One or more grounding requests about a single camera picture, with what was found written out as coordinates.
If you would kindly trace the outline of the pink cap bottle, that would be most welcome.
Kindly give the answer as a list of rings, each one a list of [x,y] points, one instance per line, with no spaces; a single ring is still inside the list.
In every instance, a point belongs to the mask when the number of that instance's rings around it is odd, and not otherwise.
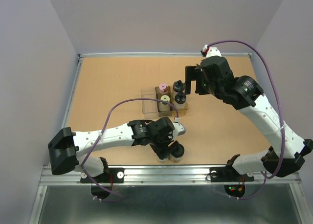
[[[166,83],[160,84],[158,92],[160,96],[169,95],[170,87]]]

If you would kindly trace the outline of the yellow cap bottle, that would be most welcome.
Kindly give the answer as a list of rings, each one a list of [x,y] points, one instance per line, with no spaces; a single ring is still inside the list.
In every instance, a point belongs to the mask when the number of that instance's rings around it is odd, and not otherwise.
[[[158,104],[158,109],[160,112],[167,112],[170,111],[171,106],[170,103],[170,97],[168,95],[163,95],[160,98],[160,102]]]

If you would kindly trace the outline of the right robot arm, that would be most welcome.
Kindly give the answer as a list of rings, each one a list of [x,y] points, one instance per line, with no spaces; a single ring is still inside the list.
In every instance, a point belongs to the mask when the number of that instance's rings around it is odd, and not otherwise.
[[[236,180],[253,172],[269,172],[283,178],[303,166],[304,156],[313,150],[313,141],[297,135],[271,106],[260,85],[250,76],[234,77],[225,57],[205,58],[199,65],[185,68],[185,94],[211,94],[246,116],[270,143],[262,152],[235,155],[225,167],[226,177]]]

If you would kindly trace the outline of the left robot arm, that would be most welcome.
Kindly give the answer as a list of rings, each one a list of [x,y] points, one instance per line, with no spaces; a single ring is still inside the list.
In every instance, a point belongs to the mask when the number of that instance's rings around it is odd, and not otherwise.
[[[91,157],[90,151],[150,145],[157,157],[165,160],[179,146],[177,137],[185,132],[180,122],[168,117],[157,121],[133,120],[104,131],[73,132],[65,127],[48,144],[51,172],[58,176],[75,171],[103,182],[109,176],[107,161]]]

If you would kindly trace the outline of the clear plastic bin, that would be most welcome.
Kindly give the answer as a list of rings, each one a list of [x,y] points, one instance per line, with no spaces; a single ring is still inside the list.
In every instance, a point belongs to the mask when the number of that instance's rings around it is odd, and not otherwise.
[[[141,98],[156,99],[155,89],[142,89]],[[157,102],[151,100],[142,100],[142,113],[144,114],[145,118],[153,118],[157,116]]]

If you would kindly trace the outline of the aluminium front rail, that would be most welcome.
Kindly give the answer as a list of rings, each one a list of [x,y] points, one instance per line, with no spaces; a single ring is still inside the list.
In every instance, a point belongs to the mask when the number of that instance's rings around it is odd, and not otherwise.
[[[124,182],[114,183],[114,186],[159,186],[159,185],[227,185],[239,182],[211,182],[206,180],[211,165],[151,165],[126,166]],[[39,185],[66,186],[83,185],[82,175],[79,172],[69,172],[64,175],[53,175],[51,168],[42,169]]]

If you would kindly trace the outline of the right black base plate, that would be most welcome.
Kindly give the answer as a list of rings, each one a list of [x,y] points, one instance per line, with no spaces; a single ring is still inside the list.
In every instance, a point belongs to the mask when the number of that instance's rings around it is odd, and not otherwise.
[[[210,167],[206,176],[207,181],[211,182],[240,182],[254,181],[254,176],[249,177],[247,174],[240,175],[231,167]]]

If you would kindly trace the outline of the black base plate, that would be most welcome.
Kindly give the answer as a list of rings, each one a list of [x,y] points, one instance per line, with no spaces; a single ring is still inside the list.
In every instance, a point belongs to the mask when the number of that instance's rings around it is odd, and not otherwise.
[[[254,176],[249,177],[247,174],[240,175],[231,167],[210,167],[206,176],[207,181],[211,182],[240,182],[254,181]]]
[[[103,173],[93,178],[97,183],[123,183],[125,169],[123,167],[110,167],[109,173]]]

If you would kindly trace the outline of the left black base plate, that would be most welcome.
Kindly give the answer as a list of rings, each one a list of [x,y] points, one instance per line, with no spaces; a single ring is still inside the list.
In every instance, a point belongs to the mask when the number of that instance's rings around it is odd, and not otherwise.
[[[93,178],[97,183],[123,183],[125,169],[123,167],[110,167],[109,173],[103,173]]]

